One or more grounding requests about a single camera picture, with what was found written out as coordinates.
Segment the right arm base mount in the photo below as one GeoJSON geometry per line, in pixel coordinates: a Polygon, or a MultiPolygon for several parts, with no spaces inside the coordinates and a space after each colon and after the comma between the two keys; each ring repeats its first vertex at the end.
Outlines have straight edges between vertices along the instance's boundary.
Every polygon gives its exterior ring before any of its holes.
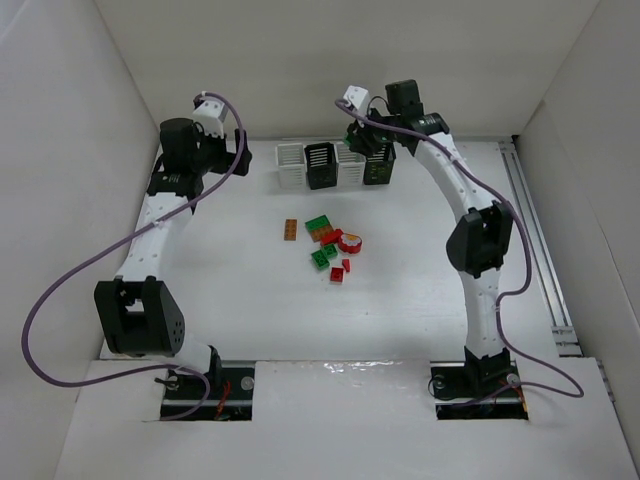
{"type": "Polygon", "coordinates": [[[474,385],[463,362],[434,362],[427,389],[434,398],[438,420],[528,420],[524,395],[514,362],[497,376],[474,385]]]}

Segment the dark green lego plate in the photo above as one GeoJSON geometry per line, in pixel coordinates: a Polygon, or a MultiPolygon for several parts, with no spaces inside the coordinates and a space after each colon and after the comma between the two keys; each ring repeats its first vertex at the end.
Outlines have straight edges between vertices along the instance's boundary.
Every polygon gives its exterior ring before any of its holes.
{"type": "Polygon", "coordinates": [[[326,215],[321,215],[305,223],[305,227],[309,232],[313,232],[317,229],[321,229],[329,225],[330,221],[326,215]]]}

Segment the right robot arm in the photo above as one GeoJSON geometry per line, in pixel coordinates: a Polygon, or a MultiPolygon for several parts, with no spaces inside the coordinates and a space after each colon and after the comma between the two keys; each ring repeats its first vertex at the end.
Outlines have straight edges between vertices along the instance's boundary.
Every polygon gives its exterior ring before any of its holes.
{"type": "Polygon", "coordinates": [[[442,401],[484,397],[513,371],[495,319],[513,216],[505,201],[464,175],[466,163],[449,126],[439,114],[425,113],[415,81],[389,84],[386,93],[388,112],[382,115],[371,108],[368,90],[347,88],[338,103],[354,118],[345,141],[364,156],[400,144],[426,168],[452,209],[456,225],[446,255],[462,282],[467,335],[462,365],[432,367],[433,394],[442,401]]]}

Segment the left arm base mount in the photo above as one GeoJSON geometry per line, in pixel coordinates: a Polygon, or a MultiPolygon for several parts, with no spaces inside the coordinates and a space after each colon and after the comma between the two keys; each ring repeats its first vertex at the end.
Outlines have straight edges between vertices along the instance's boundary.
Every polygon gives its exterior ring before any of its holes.
{"type": "Polygon", "coordinates": [[[255,362],[223,361],[221,383],[215,386],[204,403],[187,415],[203,397],[202,381],[183,372],[170,370],[154,381],[163,387],[160,417],[174,421],[238,422],[251,421],[255,386],[255,362]]]}

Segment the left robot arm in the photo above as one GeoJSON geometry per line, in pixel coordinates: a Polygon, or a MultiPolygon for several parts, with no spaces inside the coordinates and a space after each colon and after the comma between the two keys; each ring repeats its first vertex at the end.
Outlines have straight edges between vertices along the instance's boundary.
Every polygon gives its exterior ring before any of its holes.
{"type": "Polygon", "coordinates": [[[225,137],[205,132],[199,121],[165,120],[162,152],[152,171],[124,263],[115,277],[100,281],[94,300],[110,352],[128,357],[163,357],[218,381],[217,350],[186,332],[186,321],[164,276],[180,235],[192,219],[195,199],[208,173],[244,176],[252,154],[247,135],[236,130],[233,152],[225,137]]]}

